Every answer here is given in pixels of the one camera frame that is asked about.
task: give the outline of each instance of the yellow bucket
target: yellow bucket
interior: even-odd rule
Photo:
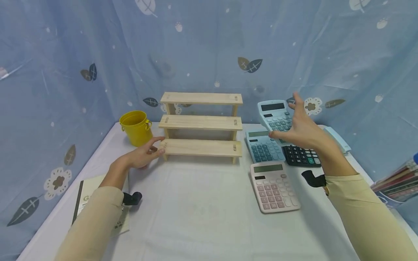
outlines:
[[[126,132],[130,142],[135,147],[147,143],[152,137],[151,125],[147,114],[143,111],[130,111],[119,119],[122,131]]]

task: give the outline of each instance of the wooden step shelf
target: wooden step shelf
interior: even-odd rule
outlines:
[[[166,150],[165,160],[169,155],[218,156],[232,157],[234,164],[237,157],[242,157],[241,142],[235,141],[237,131],[242,130],[241,117],[237,117],[238,106],[242,105],[241,94],[165,92],[161,103],[166,105],[167,110],[159,124],[166,135],[160,145],[160,148]],[[176,115],[174,104],[232,105],[232,113],[230,117]],[[230,131],[231,141],[173,139],[171,129]]]
[[[241,117],[165,114],[161,118],[159,127],[164,129],[239,131],[242,130],[242,122]]]

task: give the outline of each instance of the light blue calculator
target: light blue calculator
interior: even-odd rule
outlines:
[[[278,130],[286,132],[292,127],[292,117],[288,112],[287,102],[284,100],[261,101],[257,105],[261,125],[269,132]],[[289,146],[291,143],[279,139],[276,140],[280,146]]]
[[[245,133],[245,139],[252,157],[252,162],[285,160],[282,148],[277,145],[274,139],[270,139],[268,131],[263,129],[259,131],[248,131]]]

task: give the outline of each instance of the pink calculator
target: pink calculator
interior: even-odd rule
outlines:
[[[267,214],[301,208],[287,177],[284,162],[255,163],[250,169],[252,187],[261,212]]]

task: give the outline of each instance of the black calculator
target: black calculator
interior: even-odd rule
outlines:
[[[321,167],[321,161],[314,150],[302,149],[295,145],[282,148],[289,166]]]

